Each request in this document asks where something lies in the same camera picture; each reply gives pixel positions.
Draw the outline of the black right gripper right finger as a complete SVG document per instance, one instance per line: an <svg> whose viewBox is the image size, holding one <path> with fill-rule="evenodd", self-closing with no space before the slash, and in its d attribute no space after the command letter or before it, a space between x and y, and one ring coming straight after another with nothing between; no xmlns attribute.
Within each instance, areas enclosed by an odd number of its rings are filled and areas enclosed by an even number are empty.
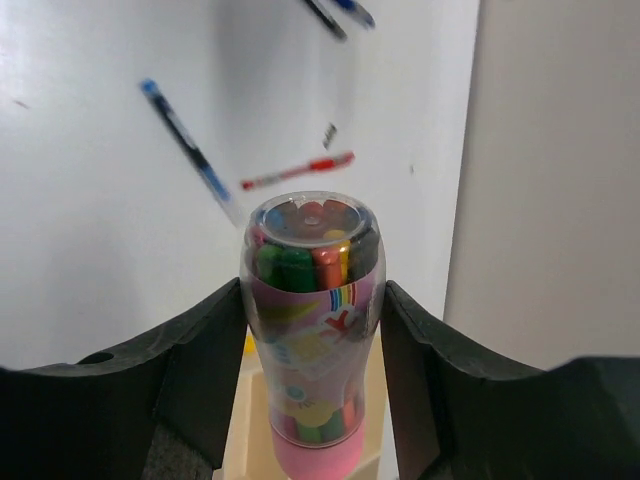
<svg viewBox="0 0 640 480"><path fill-rule="evenodd" d="M549 371L502 356L385 287L382 347L403 479L635 479L639 362Z"/></svg>

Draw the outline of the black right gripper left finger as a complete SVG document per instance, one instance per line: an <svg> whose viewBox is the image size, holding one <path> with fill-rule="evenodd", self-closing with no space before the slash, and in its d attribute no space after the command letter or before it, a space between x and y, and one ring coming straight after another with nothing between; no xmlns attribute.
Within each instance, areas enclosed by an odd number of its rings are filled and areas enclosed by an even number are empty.
<svg viewBox="0 0 640 480"><path fill-rule="evenodd" d="M1 372L5 479L209 479L247 330L240 283L75 364Z"/></svg>

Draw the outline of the pink capped marker bottle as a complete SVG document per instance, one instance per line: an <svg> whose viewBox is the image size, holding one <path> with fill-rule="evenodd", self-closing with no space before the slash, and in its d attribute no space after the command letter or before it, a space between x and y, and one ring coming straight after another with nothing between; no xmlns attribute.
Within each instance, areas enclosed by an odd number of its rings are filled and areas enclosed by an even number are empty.
<svg viewBox="0 0 640 480"><path fill-rule="evenodd" d="M381 317L374 213L309 191L266 201L244 234L240 282L276 458L292 479L343 479L364 443L365 370Z"/></svg>

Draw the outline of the blue capped gel pen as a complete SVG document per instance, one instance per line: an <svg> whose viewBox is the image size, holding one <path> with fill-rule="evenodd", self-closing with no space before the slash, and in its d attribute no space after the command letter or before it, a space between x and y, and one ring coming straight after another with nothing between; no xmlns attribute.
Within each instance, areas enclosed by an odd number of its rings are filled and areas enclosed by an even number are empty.
<svg viewBox="0 0 640 480"><path fill-rule="evenodd" d="M372 14L357 0L333 0L333 3L364 28L373 29L376 26Z"/></svg>

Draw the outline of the black gel pen clear cap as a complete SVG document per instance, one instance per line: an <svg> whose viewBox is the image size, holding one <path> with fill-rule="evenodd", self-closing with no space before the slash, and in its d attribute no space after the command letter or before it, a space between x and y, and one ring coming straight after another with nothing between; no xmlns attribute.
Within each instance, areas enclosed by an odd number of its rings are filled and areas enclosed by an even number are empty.
<svg viewBox="0 0 640 480"><path fill-rule="evenodd" d="M302 0L302 3L315 15L327 31L340 42L347 40L348 36L334 17L317 1Z"/></svg>

